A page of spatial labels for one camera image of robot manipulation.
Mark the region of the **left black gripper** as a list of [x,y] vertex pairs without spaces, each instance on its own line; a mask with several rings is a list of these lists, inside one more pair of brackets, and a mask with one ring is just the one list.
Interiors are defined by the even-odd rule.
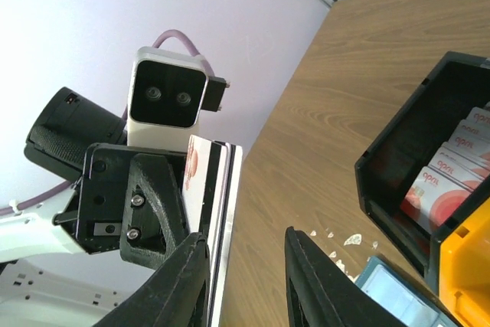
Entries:
[[157,269],[189,234],[177,181],[184,168],[183,152],[92,144],[53,225],[88,254],[119,248],[124,261]]

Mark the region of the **blue card holder wallet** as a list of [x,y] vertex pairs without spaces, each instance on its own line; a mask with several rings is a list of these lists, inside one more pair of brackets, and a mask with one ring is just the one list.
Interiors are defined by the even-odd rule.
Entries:
[[355,284],[405,326],[458,326],[379,257],[369,259]]

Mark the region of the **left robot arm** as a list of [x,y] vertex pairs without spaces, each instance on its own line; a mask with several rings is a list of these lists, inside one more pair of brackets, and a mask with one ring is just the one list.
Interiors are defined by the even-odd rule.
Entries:
[[186,138],[116,116],[60,89],[26,139],[25,156],[62,182],[1,209],[1,262],[43,253],[120,250],[158,268],[188,236],[178,181]]

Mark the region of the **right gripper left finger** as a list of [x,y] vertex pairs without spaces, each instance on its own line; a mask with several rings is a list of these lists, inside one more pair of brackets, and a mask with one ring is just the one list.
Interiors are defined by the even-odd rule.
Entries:
[[201,233],[192,233],[99,327],[206,326],[210,254]]

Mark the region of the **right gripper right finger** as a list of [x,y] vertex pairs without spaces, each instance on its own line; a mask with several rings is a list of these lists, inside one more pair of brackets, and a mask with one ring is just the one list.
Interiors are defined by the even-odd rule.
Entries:
[[290,326],[397,326],[398,319],[349,280],[303,231],[284,242]]

